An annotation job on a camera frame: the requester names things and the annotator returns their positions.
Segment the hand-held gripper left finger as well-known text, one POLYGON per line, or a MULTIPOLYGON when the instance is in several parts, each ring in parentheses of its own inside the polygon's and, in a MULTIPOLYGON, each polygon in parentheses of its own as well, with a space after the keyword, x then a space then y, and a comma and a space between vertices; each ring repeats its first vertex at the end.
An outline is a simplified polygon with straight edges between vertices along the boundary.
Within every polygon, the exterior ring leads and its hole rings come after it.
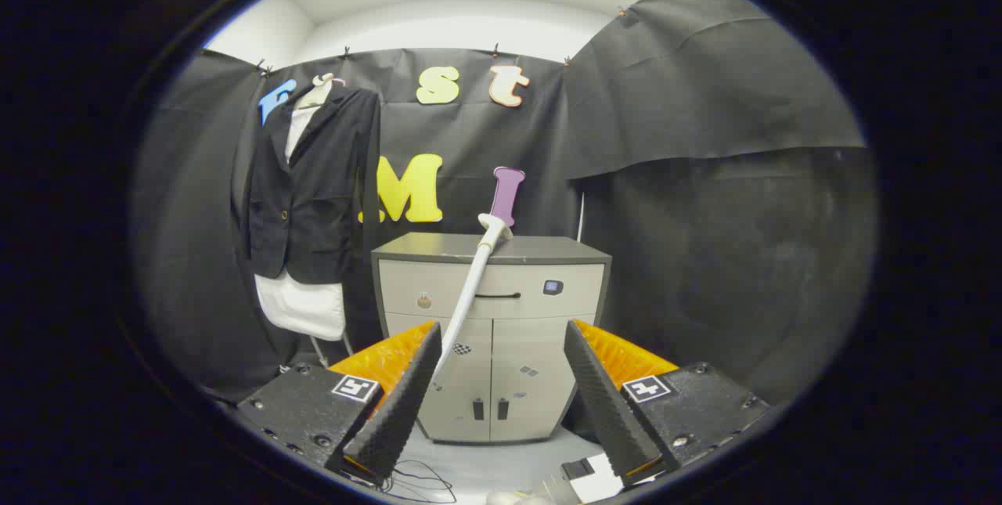
POLYGON ((410 438, 441 353, 440 324, 425 322, 335 366, 291 366, 237 411, 290 454, 382 485, 410 438))

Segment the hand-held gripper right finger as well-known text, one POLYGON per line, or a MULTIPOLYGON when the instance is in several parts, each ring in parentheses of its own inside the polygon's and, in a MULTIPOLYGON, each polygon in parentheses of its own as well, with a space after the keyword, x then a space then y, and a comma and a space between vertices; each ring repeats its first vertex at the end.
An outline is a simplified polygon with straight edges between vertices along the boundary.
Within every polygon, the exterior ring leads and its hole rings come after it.
POLYGON ((679 366, 579 319, 567 323, 563 352, 612 473, 626 486, 712 455, 772 409, 711 363, 679 366))

